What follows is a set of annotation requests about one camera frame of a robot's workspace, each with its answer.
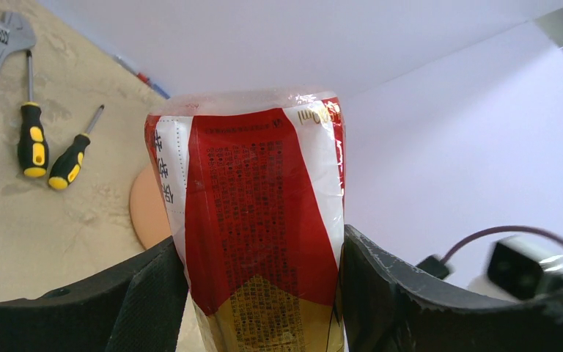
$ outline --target blue pen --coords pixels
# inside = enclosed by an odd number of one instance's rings
[[[150,88],[152,88],[152,90],[154,90],[155,92],[157,92],[161,97],[165,98],[165,99],[170,99],[170,95],[167,94],[167,92],[165,92],[163,90],[163,88],[161,88],[160,86],[158,86],[158,84],[154,83],[150,77],[144,75],[143,73],[139,72],[139,70],[137,70],[135,68],[135,66],[130,63],[129,61],[127,61],[124,57],[120,56],[120,55],[115,55],[113,56],[113,59],[120,64],[123,68],[125,68],[128,72],[134,74],[137,78],[139,78],[140,81],[144,82],[147,86],[149,86]]]
[[[162,88],[160,88],[156,83],[152,82],[152,80],[149,80],[148,84],[150,85],[150,88],[154,89],[154,91],[160,94],[161,97],[165,99],[170,99],[169,94],[167,94],[167,92],[165,92]]]

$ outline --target screwdriver shaft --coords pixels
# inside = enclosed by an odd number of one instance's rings
[[[33,101],[33,55],[27,51],[27,70],[29,74],[29,101]]]
[[[98,110],[96,110],[96,114],[94,115],[94,118],[92,119],[92,121],[87,126],[87,129],[85,130],[85,134],[89,134],[90,132],[92,132],[92,130],[94,129],[94,126],[96,126],[96,122],[100,118],[104,109],[105,109],[105,106],[103,104],[103,105],[100,106],[100,108],[98,108]]]

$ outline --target cable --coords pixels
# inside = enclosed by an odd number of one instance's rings
[[[493,234],[496,234],[496,233],[502,233],[502,232],[533,233],[535,235],[540,235],[542,237],[549,238],[550,240],[553,240],[554,242],[557,242],[557,243],[559,243],[563,246],[563,238],[561,238],[560,236],[556,235],[555,233],[549,232],[547,230],[539,229],[539,228],[536,228],[536,227],[518,226],[518,225],[497,226],[497,227],[491,227],[490,229],[486,229],[486,230],[476,232],[473,235],[469,235],[469,236],[465,237],[464,239],[462,239],[461,241],[456,243],[446,253],[446,255],[444,255],[444,257],[441,259],[441,263],[442,264],[447,263],[447,261],[450,260],[450,258],[452,258],[452,256],[456,252],[458,252],[461,248],[463,248],[466,244],[468,244],[472,241],[475,241],[478,238],[485,237],[485,236],[488,236],[488,235],[493,235]]]

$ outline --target red label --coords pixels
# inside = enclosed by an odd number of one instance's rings
[[[186,261],[202,311],[215,313],[255,275],[331,306],[338,267],[283,110],[195,116],[188,151]]]

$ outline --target white stripe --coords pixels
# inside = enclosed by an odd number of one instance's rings
[[[188,140],[191,135],[193,117],[163,116],[156,125],[156,132],[163,146],[157,149],[157,158],[167,164],[168,175],[161,182],[169,185],[173,193],[173,203],[165,201],[169,227],[172,229],[174,244],[185,266],[185,276],[189,286],[191,280],[186,265],[185,247],[185,208],[186,184],[188,176]]]
[[[322,101],[284,109],[284,113],[297,132],[316,203],[339,265],[344,242],[344,211],[331,116]]]

